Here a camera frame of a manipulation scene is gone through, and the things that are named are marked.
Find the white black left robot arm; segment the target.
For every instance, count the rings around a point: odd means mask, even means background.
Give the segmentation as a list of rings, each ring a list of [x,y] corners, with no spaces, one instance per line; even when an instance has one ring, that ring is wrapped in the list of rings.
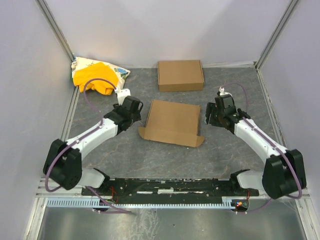
[[[76,186],[106,188],[110,177],[96,168],[83,168],[82,161],[99,145],[140,121],[143,106],[138,98],[126,96],[121,104],[114,104],[112,111],[102,115],[100,121],[85,132],[66,141],[54,140],[43,166],[45,189],[54,192]]]

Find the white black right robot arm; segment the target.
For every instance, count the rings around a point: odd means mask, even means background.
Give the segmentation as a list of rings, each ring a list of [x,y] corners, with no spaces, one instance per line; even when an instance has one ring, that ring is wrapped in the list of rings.
[[[302,153],[289,150],[264,133],[245,111],[237,108],[229,93],[218,94],[205,110],[208,125],[225,128],[243,140],[264,164],[262,172],[243,170],[236,181],[243,189],[262,190],[271,199],[300,199],[307,187]]]

